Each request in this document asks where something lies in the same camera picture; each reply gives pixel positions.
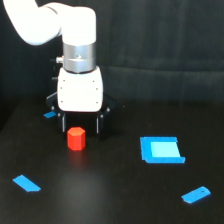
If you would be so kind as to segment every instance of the metal cylinder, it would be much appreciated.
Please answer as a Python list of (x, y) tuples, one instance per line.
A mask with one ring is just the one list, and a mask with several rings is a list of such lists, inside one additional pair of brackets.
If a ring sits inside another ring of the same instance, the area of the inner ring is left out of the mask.
[(96, 68), (96, 43), (72, 46), (63, 43), (63, 67), (65, 70), (82, 73)]

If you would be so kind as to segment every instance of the blue square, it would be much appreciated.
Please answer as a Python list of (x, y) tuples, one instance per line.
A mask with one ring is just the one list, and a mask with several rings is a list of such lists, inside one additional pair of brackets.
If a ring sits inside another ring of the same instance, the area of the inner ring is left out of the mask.
[(141, 137), (142, 159), (147, 163), (184, 163), (176, 137)]
[(180, 157), (176, 142), (151, 142), (153, 157)]

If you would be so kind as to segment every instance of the blue plastic piece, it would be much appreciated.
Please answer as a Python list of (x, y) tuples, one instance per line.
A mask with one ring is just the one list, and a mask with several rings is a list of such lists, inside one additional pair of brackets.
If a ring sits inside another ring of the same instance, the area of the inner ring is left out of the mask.
[(51, 118), (51, 117), (54, 117), (55, 115), (56, 115), (56, 113), (54, 111), (51, 111), (49, 113), (44, 114), (44, 117)]
[(15, 179), (13, 179), (13, 181), (27, 192), (39, 191), (41, 189), (23, 175), (16, 177)]
[(176, 142), (151, 142), (153, 157), (180, 157)]
[(194, 191), (191, 191), (188, 194), (183, 195), (182, 198), (185, 202), (192, 204), (195, 201), (198, 201), (201, 198), (204, 198), (210, 194), (211, 192), (206, 187), (200, 187)]
[(142, 159), (147, 163), (185, 162), (185, 157), (180, 157), (176, 137), (141, 137), (140, 141)]

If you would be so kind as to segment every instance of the blue rectangle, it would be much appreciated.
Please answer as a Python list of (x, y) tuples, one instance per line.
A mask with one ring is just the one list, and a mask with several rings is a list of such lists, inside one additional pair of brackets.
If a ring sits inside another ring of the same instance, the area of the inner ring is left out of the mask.
[(41, 189), (32, 181), (24, 177), (23, 175), (16, 177), (15, 179), (13, 179), (13, 181), (16, 184), (18, 184), (20, 187), (22, 187), (24, 190), (26, 190), (27, 192), (39, 191)]
[(141, 137), (149, 142), (177, 142), (176, 137)]
[(145, 161), (147, 163), (185, 163), (185, 157), (152, 157)]
[(141, 137), (142, 160), (147, 163), (185, 163), (185, 157), (153, 157), (152, 142), (177, 142), (176, 137)]
[(201, 198), (204, 198), (210, 194), (210, 191), (206, 187), (200, 187), (194, 191), (191, 191), (188, 194), (183, 195), (182, 198), (185, 202), (192, 204), (195, 201), (198, 201)]
[(51, 118), (51, 117), (54, 117), (55, 115), (56, 115), (56, 113), (54, 111), (51, 111), (49, 113), (44, 114), (44, 117)]

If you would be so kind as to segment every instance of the red block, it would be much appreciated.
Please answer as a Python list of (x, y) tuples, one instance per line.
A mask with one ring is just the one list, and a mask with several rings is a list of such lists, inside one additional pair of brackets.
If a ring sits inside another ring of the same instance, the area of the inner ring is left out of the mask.
[(67, 132), (68, 147), (73, 150), (82, 150), (86, 146), (86, 132), (80, 127), (71, 128)]

